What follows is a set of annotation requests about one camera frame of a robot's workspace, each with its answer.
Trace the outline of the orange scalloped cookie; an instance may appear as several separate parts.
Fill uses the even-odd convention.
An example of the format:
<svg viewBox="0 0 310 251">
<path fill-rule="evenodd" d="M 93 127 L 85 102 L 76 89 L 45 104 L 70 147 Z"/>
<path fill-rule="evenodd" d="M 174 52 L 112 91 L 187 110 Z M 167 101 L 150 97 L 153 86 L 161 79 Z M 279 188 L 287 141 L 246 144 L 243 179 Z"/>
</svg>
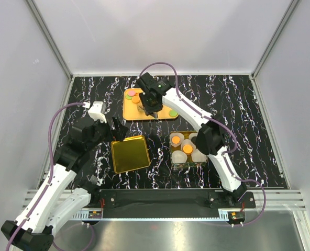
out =
<svg viewBox="0 0 310 251">
<path fill-rule="evenodd" d="M 171 142 L 172 142 L 172 144 L 180 144 L 181 139 L 180 139 L 179 136 L 175 135 L 175 136 L 172 137 Z"/>
</svg>

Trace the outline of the black round cookie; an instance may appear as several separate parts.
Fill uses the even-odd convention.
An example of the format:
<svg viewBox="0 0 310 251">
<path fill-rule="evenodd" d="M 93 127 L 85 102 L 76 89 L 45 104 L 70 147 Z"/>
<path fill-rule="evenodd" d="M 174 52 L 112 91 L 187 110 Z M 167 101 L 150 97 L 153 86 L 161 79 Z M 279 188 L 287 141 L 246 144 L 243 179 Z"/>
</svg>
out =
<svg viewBox="0 0 310 251">
<path fill-rule="evenodd" d="M 196 144 L 196 139 L 197 139 L 196 136 L 194 136 L 194 137 L 191 138 L 191 141 L 192 141 L 193 144 Z"/>
</svg>

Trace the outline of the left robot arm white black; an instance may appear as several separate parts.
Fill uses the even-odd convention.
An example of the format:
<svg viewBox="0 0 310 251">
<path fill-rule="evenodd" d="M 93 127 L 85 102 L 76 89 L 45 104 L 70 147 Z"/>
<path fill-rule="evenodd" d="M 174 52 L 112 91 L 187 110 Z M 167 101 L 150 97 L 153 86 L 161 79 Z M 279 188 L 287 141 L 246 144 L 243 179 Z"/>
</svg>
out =
<svg viewBox="0 0 310 251">
<path fill-rule="evenodd" d="M 1 231 L 8 239 L 8 245 L 21 250 L 48 250 L 57 232 L 71 216 L 85 206 L 99 204 L 99 186 L 84 180 L 56 206 L 68 184 L 85 168 L 94 148 L 102 142 L 125 139 L 129 129 L 116 117 L 112 121 L 113 128 L 107 122 L 84 117 L 72 126 L 65 143 L 53 157 L 46 179 L 29 205 L 15 220 L 7 220 L 2 225 Z"/>
</svg>

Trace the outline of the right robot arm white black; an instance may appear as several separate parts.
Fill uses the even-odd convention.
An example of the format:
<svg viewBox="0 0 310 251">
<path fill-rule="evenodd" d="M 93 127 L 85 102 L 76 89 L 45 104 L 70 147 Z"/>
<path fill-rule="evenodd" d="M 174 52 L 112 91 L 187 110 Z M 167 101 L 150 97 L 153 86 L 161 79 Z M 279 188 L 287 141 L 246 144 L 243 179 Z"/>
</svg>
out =
<svg viewBox="0 0 310 251">
<path fill-rule="evenodd" d="M 197 132 L 196 148 L 213 163 L 221 181 L 225 201 L 237 207 L 244 201 L 247 187 L 239 178 L 229 158 L 231 150 L 225 145 L 224 131 L 234 134 L 212 115 L 187 99 L 173 82 L 163 78 L 156 81 L 149 73 L 140 75 L 137 85 L 142 89 L 140 100 L 146 115 L 153 115 L 164 106 L 176 111 Z"/>
</svg>

